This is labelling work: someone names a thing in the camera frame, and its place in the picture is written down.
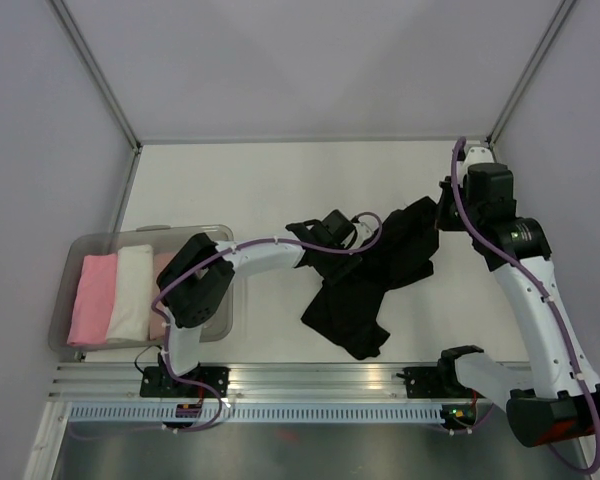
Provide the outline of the black t-shirt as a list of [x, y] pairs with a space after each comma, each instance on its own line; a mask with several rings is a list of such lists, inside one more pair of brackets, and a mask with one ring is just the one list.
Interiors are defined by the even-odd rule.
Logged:
[[439, 248], [436, 203], [423, 197], [383, 221], [378, 243], [337, 283], [324, 283], [301, 316], [356, 360], [375, 358], [390, 333], [377, 323], [385, 294], [433, 275]]

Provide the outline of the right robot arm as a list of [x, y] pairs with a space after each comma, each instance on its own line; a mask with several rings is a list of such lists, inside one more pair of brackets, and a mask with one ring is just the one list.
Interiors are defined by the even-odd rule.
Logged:
[[479, 163], [461, 182], [446, 177], [440, 187], [436, 226], [471, 236], [512, 308], [530, 371], [510, 370], [475, 345], [452, 347], [438, 361], [439, 388], [490, 400], [526, 447], [600, 433], [600, 377], [566, 314], [541, 225], [516, 213], [512, 172]]

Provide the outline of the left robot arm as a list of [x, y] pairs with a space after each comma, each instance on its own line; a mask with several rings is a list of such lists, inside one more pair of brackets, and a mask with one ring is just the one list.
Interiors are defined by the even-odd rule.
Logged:
[[349, 219], [338, 210], [322, 220], [291, 223], [278, 235], [248, 241], [192, 236], [159, 273], [159, 293], [152, 303], [165, 326], [164, 385], [178, 396], [196, 389], [203, 326], [235, 281], [310, 267], [334, 284], [359, 265], [373, 237], [372, 228], [359, 217]]

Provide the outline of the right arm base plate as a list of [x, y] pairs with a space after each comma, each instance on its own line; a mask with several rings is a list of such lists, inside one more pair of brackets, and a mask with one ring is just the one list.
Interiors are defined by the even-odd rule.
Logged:
[[452, 381], [434, 366], [405, 367], [396, 373], [409, 399], [464, 399], [474, 398], [473, 390]]

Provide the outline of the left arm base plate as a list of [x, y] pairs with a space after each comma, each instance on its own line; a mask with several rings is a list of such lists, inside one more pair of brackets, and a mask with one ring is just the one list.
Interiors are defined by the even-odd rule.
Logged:
[[229, 386], [230, 369], [225, 366], [201, 366], [184, 378], [188, 383], [175, 380], [165, 367], [150, 366], [144, 369], [139, 395], [142, 398], [212, 399], [212, 388], [225, 397]]

